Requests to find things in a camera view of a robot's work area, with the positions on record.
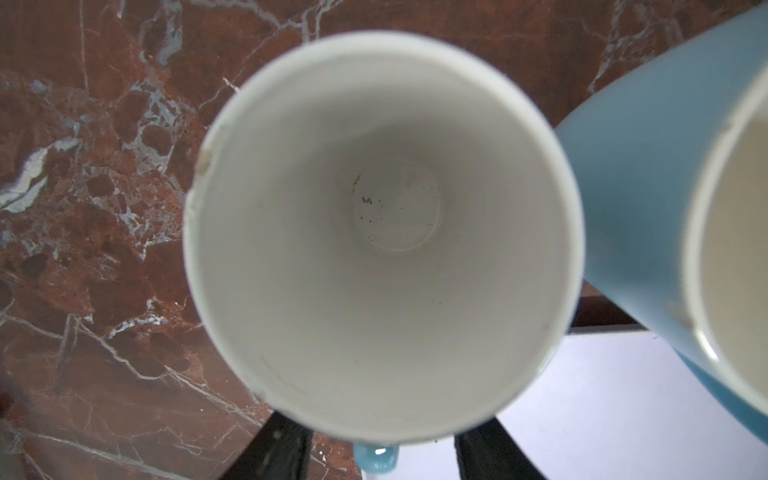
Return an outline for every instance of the blue mug handle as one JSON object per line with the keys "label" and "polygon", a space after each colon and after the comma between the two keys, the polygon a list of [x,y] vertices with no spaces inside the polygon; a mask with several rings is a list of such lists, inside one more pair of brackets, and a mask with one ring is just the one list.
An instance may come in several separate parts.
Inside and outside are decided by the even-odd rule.
{"label": "blue mug handle", "polygon": [[397,466],[397,456],[400,447],[371,445],[369,443],[356,443],[353,445],[355,463],[368,473],[390,473]]}

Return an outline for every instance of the red marble surface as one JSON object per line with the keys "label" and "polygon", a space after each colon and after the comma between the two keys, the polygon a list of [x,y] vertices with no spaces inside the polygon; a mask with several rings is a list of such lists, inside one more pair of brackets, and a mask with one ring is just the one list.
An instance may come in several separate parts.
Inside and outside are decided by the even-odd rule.
{"label": "red marble surface", "polygon": [[[0,463],[43,480],[216,478],[270,414],[200,326],[180,226],[207,125],[277,55],[416,31],[487,59],[557,124],[753,4],[0,2]],[[347,444],[316,444],[312,480],[359,477]]]}

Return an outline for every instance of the blue mug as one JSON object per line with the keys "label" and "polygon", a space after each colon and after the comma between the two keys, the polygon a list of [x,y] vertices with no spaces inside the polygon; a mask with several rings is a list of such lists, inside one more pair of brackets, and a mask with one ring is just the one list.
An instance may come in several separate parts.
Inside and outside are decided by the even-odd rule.
{"label": "blue mug", "polygon": [[768,414],[768,4],[556,133],[584,202],[586,279],[745,402],[724,404]]}

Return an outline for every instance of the white cup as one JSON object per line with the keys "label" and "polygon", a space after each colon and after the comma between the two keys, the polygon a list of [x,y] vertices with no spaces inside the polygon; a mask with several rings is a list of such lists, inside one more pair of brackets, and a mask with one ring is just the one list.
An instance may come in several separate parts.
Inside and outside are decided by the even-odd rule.
{"label": "white cup", "polygon": [[249,79],[187,196],[184,260],[222,357],[312,429],[395,445],[491,418],[571,321],[584,228],[548,122],[478,58],[338,35]]}

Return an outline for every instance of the white marble vein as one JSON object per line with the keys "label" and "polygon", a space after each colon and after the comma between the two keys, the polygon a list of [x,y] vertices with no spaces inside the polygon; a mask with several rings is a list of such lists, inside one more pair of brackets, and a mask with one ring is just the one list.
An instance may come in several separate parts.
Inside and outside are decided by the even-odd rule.
{"label": "white marble vein", "polygon": [[61,443],[63,445],[70,446],[74,449],[80,450],[82,452],[90,453],[91,455],[104,458],[105,460],[112,461],[114,463],[117,463],[119,465],[125,465],[128,467],[133,467],[141,472],[148,473],[150,475],[155,475],[160,478],[168,478],[169,480],[190,480],[188,477],[184,477],[182,475],[178,475],[176,473],[172,472],[166,472],[164,470],[160,470],[159,468],[155,468],[151,465],[147,465],[144,462],[139,462],[138,460],[134,460],[132,458],[126,457],[124,455],[115,455],[113,453],[104,452],[102,450],[93,449],[91,447],[88,447],[86,445],[81,445],[80,443],[74,442],[72,440],[65,440],[60,439],[57,437],[53,437],[50,435],[43,435],[41,433],[35,433],[35,432],[29,432],[25,430],[21,430],[22,434],[26,437],[33,438],[33,439],[43,439],[43,440],[49,440],[51,442],[57,442]]}
{"label": "white marble vein", "polygon": [[55,148],[58,151],[68,151],[78,143],[80,143],[80,141],[77,138],[68,137],[56,140],[47,147],[39,148],[32,152],[24,162],[22,172],[19,174],[16,182],[0,188],[0,207],[4,210],[13,202],[20,200],[30,191],[32,181],[42,174],[43,169],[45,168],[48,152],[52,148]]}
{"label": "white marble vein", "polygon": [[[627,7],[632,7],[635,16],[644,27],[638,33],[621,35],[621,16],[625,13]],[[590,94],[596,92],[598,81],[615,62],[631,61],[633,66],[639,66],[655,58],[659,52],[648,51],[646,47],[651,34],[657,29],[660,28],[664,31],[665,40],[671,47],[683,41],[683,35],[677,20],[674,18],[661,18],[653,8],[648,8],[641,3],[631,2],[630,0],[614,0],[614,11],[611,15],[610,25],[598,72],[587,86],[587,92]]]}
{"label": "white marble vein", "polygon": [[200,393],[205,399],[208,399],[215,405],[221,407],[224,409],[224,411],[233,413],[239,417],[241,417],[246,422],[250,423],[251,425],[256,425],[261,427],[263,425],[262,422],[257,421],[252,416],[248,415],[246,412],[244,412],[240,407],[236,406],[229,400],[226,400],[222,397],[220,397],[216,392],[212,392],[208,389],[205,389],[204,386],[193,382],[192,380],[188,379],[186,376],[182,375],[181,373],[177,372],[176,370],[173,370],[171,367],[166,366],[165,369],[167,370],[167,374],[169,374],[171,377],[176,379],[179,383],[182,385],[186,385],[190,387],[192,390]]}

